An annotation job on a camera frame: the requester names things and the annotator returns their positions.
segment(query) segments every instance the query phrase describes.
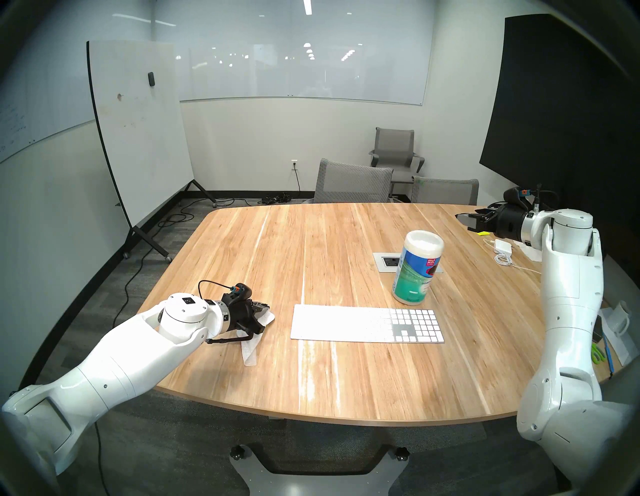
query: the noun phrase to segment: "keyboard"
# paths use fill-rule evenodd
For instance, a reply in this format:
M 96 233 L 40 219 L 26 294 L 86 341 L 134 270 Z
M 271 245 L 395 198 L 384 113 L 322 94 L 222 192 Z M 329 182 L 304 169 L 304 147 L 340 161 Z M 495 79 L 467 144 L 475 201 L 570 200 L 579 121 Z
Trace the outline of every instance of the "keyboard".
M 444 343 L 433 310 L 296 305 L 291 339 Z

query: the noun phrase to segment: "scissors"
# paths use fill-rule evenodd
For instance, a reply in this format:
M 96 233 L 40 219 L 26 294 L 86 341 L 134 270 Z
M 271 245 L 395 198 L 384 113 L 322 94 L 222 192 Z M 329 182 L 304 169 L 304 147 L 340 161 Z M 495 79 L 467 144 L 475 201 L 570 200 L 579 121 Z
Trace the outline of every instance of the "scissors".
M 595 343 L 591 343 L 591 361 L 594 364 L 599 364 L 605 361 L 604 354 L 600 351 L 600 348 Z

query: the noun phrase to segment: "wooden table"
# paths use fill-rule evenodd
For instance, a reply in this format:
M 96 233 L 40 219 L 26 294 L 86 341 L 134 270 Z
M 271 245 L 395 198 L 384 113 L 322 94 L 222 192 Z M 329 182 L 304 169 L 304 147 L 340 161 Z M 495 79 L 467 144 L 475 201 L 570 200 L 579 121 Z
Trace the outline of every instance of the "wooden table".
M 467 205 L 310 204 L 221 209 L 203 220 L 140 308 L 198 281 L 244 282 L 276 315 L 243 365 L 238 343 L 203 344 L 157 388 L 234 410 L 366 426 L 453 424 L 514 415 L 540 361 L 540 276 L 502 267 L 454 214 Z M 445 243 L 424 302 L 444 344 L 289 338 L 296 303 L 408 308 L 373 252 L 399 252 L 408 231 Z M 540 270 L 514 249 L 514 262 Z M 224 289 L 203 284 L 203 297 Z

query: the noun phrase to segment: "chair backrest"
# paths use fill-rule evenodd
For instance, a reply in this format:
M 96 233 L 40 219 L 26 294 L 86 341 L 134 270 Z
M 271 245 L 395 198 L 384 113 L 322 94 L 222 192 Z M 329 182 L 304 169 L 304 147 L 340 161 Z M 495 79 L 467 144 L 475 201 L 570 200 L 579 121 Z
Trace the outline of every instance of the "chair backrest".
M 413 159 L 413 129 L 376 128 L 374 153 L 380 157 L 378 167 L 385 165 L 411 166 Z
M 384 167 L 363 167 L 322 159 L 314 203 L 388 202 L 392 173 L 392 169 Z
M 480 183 L 477 179 L 428 179 L 415 176 L 411 202 L 415 204 L 477 205 L 479 186 Z

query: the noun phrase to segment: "white cable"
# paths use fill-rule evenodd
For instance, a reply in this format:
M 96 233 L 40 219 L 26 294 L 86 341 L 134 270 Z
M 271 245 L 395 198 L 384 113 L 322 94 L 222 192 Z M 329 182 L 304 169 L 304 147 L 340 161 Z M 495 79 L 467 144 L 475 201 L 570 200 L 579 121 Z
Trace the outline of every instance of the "white cable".
M 483 241 L 493 248 L 493 242 L 487 241 L 486 239 L 483 239 Z M 526 267 L 520 267 L 519 265 L 515 265 L 513 263 L 513 260 L 511 260 L 511 257 L 509 255 L 505 255 L 504 253 L 498 253 L 496 256 L 494 256 L 493 259 L 497 262 L 498 265 L 501 265 L 504 267 L 513 266 L 513 267 L 516 267 L 517 269 L 528 270 L 531 272 L 535 272 L 536 274 L 540 274 L 540 272 L 538 272 L 537 270 L 527 269 Z

